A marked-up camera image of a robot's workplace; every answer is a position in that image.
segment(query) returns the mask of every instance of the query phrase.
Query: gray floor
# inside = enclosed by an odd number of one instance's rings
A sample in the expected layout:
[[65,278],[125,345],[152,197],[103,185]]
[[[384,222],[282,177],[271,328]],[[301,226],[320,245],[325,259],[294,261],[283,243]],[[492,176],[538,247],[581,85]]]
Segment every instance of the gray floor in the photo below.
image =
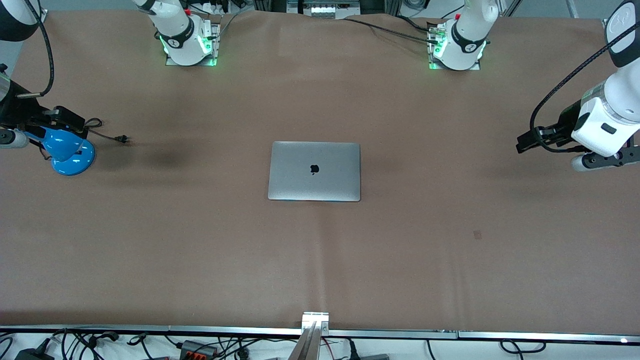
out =
[[[590,19],[603,19],[610,16],[615,7],[621,3],[621,0],[574,1],[578,16]],[[462,4],[463,0],[432,0],[427,10],[416,13],[415,10],[403,8],[402,13],[419,17],[441,17]],[[135,9],[131,0],[42,0],[42,6],[50,10]],[[515,16],[569,17],[569,11],[566,0],[523,0]],[[0,41],[0,63],[9,66],[7,72],[9,75],[13,72],[21,47],[21,43]]]

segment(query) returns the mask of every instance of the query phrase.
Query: laptop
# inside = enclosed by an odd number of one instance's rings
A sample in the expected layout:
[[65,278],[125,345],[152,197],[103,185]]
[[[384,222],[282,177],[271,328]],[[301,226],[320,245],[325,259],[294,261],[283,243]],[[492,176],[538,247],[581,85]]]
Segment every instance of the laptop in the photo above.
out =
[[274,142],[268,198],[360,201],[360,146],[345,142]]

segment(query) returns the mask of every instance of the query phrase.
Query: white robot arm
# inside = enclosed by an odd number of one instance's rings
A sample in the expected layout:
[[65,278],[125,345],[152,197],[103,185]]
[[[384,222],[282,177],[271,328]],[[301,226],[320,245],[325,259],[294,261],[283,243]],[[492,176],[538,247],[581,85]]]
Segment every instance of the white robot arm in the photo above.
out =
[[149,15],[158,30],[164,51],[178,65],[195,65],[214,51],[211,21],[187,15],[179,0],[133,0],[138,9]]
[[[624,0],[605,27],[607,43],[636,28],[639,19],[640,0]],[[640,129],[640,38],[636,30],[610,46],[609,54],[618,71],[565,109],[558,123],[519,136],[519,153],[539,145],[548,148],[576,141],[579,146],[554,152],[586,152],[572,160],[577,171],[640,161],[640,147],[634,146],[633,138]]]
[[482,56],[486,36],[498,19],[496,0],[465,0],[460,16],[438,26],[433,56],[453,70],[468,70]]

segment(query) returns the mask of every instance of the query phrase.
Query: table surface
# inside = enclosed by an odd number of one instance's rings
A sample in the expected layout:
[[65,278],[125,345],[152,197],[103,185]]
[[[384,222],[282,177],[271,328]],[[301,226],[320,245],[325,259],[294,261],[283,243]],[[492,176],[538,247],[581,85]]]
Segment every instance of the table surface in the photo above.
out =
[[[515,151],[603,45],[598,21],[499,19],[477,72],[281,13],[238,16],[214,68],[165,67],[138,12],[52,12],[47,30],[41,104],[133,141],[91,136],[95,163],[69,178],[34,147],[0,152],[1,323],[294,327],[328,311],[333,328],[640,333],[640,167]],[[46,64],[33,36],[13,78],[43,88]],[[598,59],[539,123],[613,71]],[[362,200],[267,200],[275,140],[359,143]]]

